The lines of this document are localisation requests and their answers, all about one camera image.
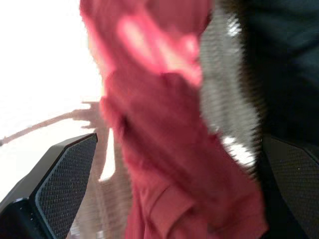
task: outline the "mesh panel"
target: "mesh panel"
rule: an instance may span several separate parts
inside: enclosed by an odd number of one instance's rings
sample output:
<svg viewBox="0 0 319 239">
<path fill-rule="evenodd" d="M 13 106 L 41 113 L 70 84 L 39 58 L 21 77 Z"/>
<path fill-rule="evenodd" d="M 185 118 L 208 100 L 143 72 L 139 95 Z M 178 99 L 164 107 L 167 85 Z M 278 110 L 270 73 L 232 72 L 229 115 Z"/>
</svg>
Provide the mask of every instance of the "mesh panel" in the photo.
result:
<svg viewBox="0 0 319 239">
<path fill-rule="evenodd" d="M 36 193 L 36 206 L 57 239 L 66 238 L 80 207 L 95 146 L 90 137 L 68 148 Z"/>
<path fill-rule="evenodd" d="M 319 165 L 302 149 L 272 140 L 269 157 L 281 194 L 310 238 L 319 235 Z"/>
</svg>

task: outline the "black fabric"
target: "black fabric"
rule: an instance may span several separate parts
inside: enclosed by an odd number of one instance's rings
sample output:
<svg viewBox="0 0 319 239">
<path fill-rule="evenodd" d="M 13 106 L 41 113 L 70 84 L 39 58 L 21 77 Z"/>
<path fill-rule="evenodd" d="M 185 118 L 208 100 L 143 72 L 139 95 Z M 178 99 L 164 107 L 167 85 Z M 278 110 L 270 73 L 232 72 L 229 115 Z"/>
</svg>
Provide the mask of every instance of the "black fabric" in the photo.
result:
<svg viewBox="0 0 319 239">
<path fill-rule="evenodd" d="M 282 198 L 269 161 L 264 154 L 260 156 L 256 166 L 264 192 L 266 219 L 270 228 L 263 238 L 307 239 L 304 230 Z"/>
<path fill-rule="evenodd" d="M 247 57 L 262 82 L 265 131 L 319 145 L 319 1 L 244 0 Z M 266 157 L 257 173 L 270 231 L 264 238 L 307 238 L 281 197 Z"/>
</svg>

